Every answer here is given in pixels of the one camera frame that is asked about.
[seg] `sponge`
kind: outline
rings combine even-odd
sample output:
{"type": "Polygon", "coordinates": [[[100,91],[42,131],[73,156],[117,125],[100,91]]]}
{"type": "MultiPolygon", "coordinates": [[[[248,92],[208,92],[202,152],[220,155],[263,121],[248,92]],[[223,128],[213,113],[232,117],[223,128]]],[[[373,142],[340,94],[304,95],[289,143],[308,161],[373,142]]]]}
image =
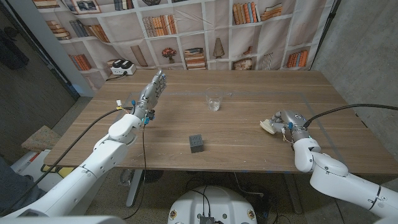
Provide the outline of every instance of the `sponge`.
{"type": "Polygon", "coordinates": [[[271,124],[270,124],[270,122],[269,122],[268,119],[266,119],[265,121],[260,121],[260,126],[261,126],[264,130],[268,131],[268,132],[271,133],[271,134],[275,134],[275,133],[276,133],[275,128],[271,126],[271,124]]]}

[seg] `black box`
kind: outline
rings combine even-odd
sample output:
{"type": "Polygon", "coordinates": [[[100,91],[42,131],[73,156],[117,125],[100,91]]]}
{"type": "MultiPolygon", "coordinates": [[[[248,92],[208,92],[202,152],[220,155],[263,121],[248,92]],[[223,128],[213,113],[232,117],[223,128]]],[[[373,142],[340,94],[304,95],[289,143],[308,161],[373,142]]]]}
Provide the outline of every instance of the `black box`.
{"type": "Polygon", "coordinates": [[[189,145],[191,146],[191,153],[203,152],[203,140],[201,134],[189,136],[189,145]]]}

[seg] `clear glass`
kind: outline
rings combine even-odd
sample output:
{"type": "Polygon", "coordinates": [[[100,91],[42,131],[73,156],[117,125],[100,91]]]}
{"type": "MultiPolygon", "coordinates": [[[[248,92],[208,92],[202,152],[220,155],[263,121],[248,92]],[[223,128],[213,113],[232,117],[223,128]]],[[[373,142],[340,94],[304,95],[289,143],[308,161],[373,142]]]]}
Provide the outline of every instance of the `clear glass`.
{"type": "Polygon", "coordinates": [[[206,101],[211,111],[218,111],[223,95],[224,91],[220,87],[210,87],[206,90],[206,101]]]}

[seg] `white device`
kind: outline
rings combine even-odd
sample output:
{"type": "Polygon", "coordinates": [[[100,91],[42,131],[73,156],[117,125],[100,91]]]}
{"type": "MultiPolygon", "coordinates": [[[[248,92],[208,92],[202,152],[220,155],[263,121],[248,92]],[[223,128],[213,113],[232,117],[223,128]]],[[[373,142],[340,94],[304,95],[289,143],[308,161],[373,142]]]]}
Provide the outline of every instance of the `white device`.
{"type": "Polygon", "coordinates": [[[126,75],[133,75],[134,72],[137,70],[136,65],[133,63],[131,64],[130,67],[124,68],[123,65],[127,64],[129,61],[123,62],[123,64],[120,67],[111,67],[111,71],[113,75],[123,75],[124,72],[127,72],[126,75]]]}
{"type": "Polygon", "coordinates": [[[108,134],[95,144],[93,153],[83,163],[38,201],[6,215],[0,221],[8,222],[6,219],[17,217],[68,215],[105,172],[123,161],[127,146],[134,144],[137,139],[134,132],[144,124],[148,112],[154,113],[152,109],[165,87],[166,76],[159,70],[151,83],[141,91],[131,114],[125,114],[109,128],[108,134]]]}
{"type": "Polygon", "coordinates": [[[262,122],[271,134],[288,135],[293,144],[294,163],[301,172],[313,172],[310,184],[319,192],[354,203],[381,218],[398,215],[398,193],[357,177],[340,161],[321,153],[321,147],[303,127],[305,118],[294,111],[282,110],[262,122]]]}

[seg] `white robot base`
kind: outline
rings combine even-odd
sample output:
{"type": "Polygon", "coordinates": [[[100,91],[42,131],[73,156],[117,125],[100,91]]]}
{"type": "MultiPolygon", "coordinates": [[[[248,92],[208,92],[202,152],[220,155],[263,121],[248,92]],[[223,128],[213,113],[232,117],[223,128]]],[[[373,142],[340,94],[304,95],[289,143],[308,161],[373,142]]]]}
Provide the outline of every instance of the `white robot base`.
{"type": "MultiPolygon", "coordinates": [[[[204,189],[205,186],[194,189],[197,192],[190,190],[175,201],[170,209],[167,223],[202,223],[200,219],[203,216],[204,196],[200,193],[203,193],[204,189]]],[[[208,186],[205,195],[210,204],[210,216],[214,218],[215,222],[257,224],[257,218],[251,204],[233,190],[220,186],[208,186]]],[[[205,217],[209,216],[207,199],[205,198],[204,203],[205,217]]]]}

